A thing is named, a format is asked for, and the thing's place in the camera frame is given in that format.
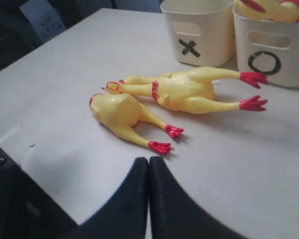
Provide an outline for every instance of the black circle mark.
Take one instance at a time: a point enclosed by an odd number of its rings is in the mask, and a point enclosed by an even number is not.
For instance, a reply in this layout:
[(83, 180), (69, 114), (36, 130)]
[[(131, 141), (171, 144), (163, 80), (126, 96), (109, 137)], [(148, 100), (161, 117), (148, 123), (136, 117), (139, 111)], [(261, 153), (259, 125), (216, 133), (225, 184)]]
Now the black circle mark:
[[(254, 67), (254, 60), (262, 54), (272, 56), (275, 59), (276, 62), (275, 62), (275, 67), (273, 68), (273, 70), (271, 70), (271, 71), (261, 71), (258, 68)], [(281, 61), (280, 61), (279, 57), (277, 55), (275, 55), (274, 53), (271, 53), (271, 52), (268, 52), (268, 51), (257, 51), (249, 57), (248, 66), (250, 67), (250, 69), (252, 69), (255, 72), (261, 72), (261, 73), (266, 74), (267, 76), (271, 76), (271, 75), (274, 75), (274, 74), (276, 74), (280, 71)]]

